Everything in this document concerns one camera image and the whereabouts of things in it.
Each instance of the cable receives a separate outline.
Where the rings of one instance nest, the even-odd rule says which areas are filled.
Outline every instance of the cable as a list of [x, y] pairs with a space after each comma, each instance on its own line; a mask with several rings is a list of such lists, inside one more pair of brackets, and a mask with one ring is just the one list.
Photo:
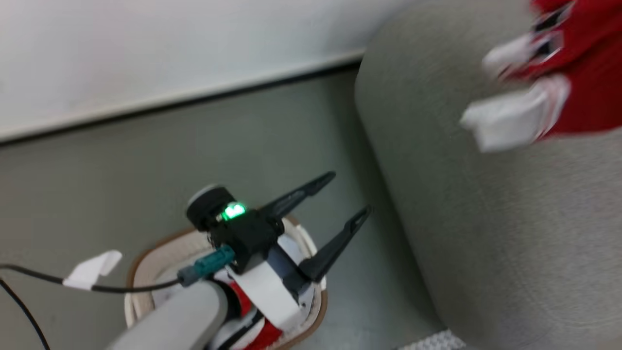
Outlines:
[[50, 346], [47, 344], [47, 340], [45, 340], [45, 336], [43, 335], [43, 332], [41, 331], [41, 328], [39, 328], [39, 325], [37, 324], [37, 322], [35, 321], [35, 318], [32, 317], [32, 314], [30, 313], [30, 310], [28, 310], [28, 308], [26, 307], [26, 305], [24, 304], [24, 302], [17, 296], [17, 294], [15, 294], [13, 292], [13, 290], [11, 289], [11, 287], [9, 287], [8, 284], [6, 284], [6, 282], [0, 278], [0, 286], [2, 288], [4, 288], [4, 290], [11, 296], [11, 298], [13, 298], [13, 300], [17, 303], [17, 305], [19, 306], [20, 309], [22, 309], [22, 311], [24, 312], [24, 314], [26, 315], [26, 317], [28, 317], [28, 320], [30, 321], [30, 324], [32, 325], [32, 327], [35, 329], [35, 331], [37, 331], [37, 335], [39, 336], [39, 340], [41, 340], [41, 344], [43, 345], [45, 350], [50, 350]]
[[[17, 273], [21, 273], [23, 275], [27, 275], [30, 277], [34, 277], [39, 280], [47, 281], [50, 283], [55, 283], [57, 285], [63, 285], [63, 278], [46, 275], [44, 273], [40, 273], [37, 271], [33, 271], [29, 268], [13, 265], [13, 264], [0, 264], [0, 270], [11, 270]], [[147, 291], [160, 290], [164, 288], [168, 288], [170, 286], [174, 286], [180, 283], [179, 279], [168, 281], [166, 283], [160, 283], [158, 285], [151, 286], [142, 286], [142, 287], [134, 287], [134, 288], [123, 288], [123, 287], [110, 287], [110, 286], [99, 286], [93, 285], [91, 287], [91, 291], [98, 291], [102, 293], [114, 293], [114, 294], [126, 294], [126, 293], [144, 293]]]

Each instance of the white wall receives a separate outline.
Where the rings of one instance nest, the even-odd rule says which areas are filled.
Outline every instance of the white wall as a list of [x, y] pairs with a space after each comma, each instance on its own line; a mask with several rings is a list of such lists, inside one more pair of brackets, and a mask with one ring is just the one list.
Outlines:
[[359, 57], [412, 0], [0, 0], [0, 140]]

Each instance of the white cable clip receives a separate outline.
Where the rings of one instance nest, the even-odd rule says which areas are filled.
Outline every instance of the white cable clip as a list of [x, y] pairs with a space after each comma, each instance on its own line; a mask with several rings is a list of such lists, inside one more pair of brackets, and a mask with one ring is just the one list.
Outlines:
[[123, 254], [118, 250], [109, 250], [94, 258], [79, 263], [72, 273], [63, 280], [63, 285], [67, 287], [91, 290], [97, 283], [100, 276], [108, 274], [119, 263]]

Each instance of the black trim strip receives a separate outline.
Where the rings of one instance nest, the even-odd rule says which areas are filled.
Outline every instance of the black trim strip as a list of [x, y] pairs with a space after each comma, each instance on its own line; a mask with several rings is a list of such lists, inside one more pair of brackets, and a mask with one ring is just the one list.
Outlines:
[[149, 115], [154, 114], [154, 113], [162, 113], [164, 111], [173, 110], [175, 108], [182, 108], [182, 107], [197, 105], [197, 104], [200, 104], [200, 103], [212, 102], [212, 101], [215, 101], [215, 100], [220, 100], [222, 98], [235, 97], [235, 96], [239, 96], [239, 95], [244, 95], [245, 93], [252, 93], [252, 92], [264, 90], [264, 89], [267, 89], [267, 88], [273, 88], [273, 87], [279, 87], [281, 85], [287, 85], [287, 84], [292, 84], [292, 83], [303, 82], [303, 81], [306, 81], [306, 80], [311, 80], [311, 79], [315, 79], [315, 78], [319, 78], [319, 77], [324, 77], [324, 76], [330, 75], [330, 74], [344, 72], [344, 71], [347, 71], [347, 70], [358, 69], [360, 64], [361, 64], [361, 61], [360, 60], [356, 60], [356, 61], [354, 61], [352, 63], [343, 64], [343, 65], [339, 65], [337, 67], [332, 67], [332, 68], [328, 68], [328, 69], [322, 69], [322, 70], [318, 70], [316, 72], [311, 72], [311, 73], [307, 73], [307, 74], [303, 74], [303, 75], [298, 75], [296, 77], [285, 78], [285, 79], [276, 80], [276, 81], [273, 81], [273, 82], [267, 82], [267, 83], [263, 83], [263, 84], [259, 84], [259, 85], [254, 85], [254, 86], [250, 86], [250, 87], [240, 88], [240, 89], [237, 89], [237, 90], [227, 91], [227, 92], [223, 92], [223, 93], [217, 93], [215, 95], [209, 95], [209, 96], [198, 97], [198, 98], [191, 98], [189, 100], [175, 102], [175, 103], [171, 103], [171, 104], [164, 105], [164, 106], [145, 108], [143, 110], [134, 111], [134, 112], [131, 112], [131, 113], [126, 113], [126, 114], [115, 115], [115, 116], [111, 116], [111, 117], [108, 117], [108, 118], [103, 117], [103, 118], [95, 120], [95, 121], [87, 121], [85, 123], [81, 123], [81, 124], [77, 124], [77, 125], [72, 125], [72, 126], [67, 126], [67, 127], [64, 127], [64, 128], [60, 127], [59, 129], [55, 129], [55, 130], [43, 131], [43, 132], [40, 132], [40, 133], [36, 133], [35, 132], [32, 135], [17, 136], [14, 139], [8, 139], [8, 140], [5, 140], [5, 141], [0, 141], [0, 147], [12, 146], [12, 145], [15, 145], [15, 144], [21, 144], [21, 143], [25, 143], [25, 142], [29, 142], [29, 141], [35, 141], [35, 140], [39, 140], [39, 139], [43, 139], [43, 138], [49, 138], [49, 137], [53, 137], [53, 136], [57, 136], [57, 135], [62, 135], [62, 134], [65, 134], [65, 133], [71, 133], [73, 131], [84, 130], [84, 129], [88, 129], [88, 128], [94, 128], [96, 126], [107, 125], [107, 124], [112, 124], [112, 123], [119, 123], [119, 122], [122, 122], [122, 121], [125, 121], [125, 120], [128, 120], [128, 119], [144, 118], [144, 117], [149, 116]]

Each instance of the green led light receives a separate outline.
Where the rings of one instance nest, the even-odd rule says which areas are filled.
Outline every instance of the green led light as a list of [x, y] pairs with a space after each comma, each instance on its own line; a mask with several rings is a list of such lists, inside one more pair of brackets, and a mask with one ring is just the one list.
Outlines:
[[246, 208], [240, 203], [229, 204], [229, 206], [222, 213], [223, 220], [231, 220], [236, 216], [240, 216], [246, 212]]

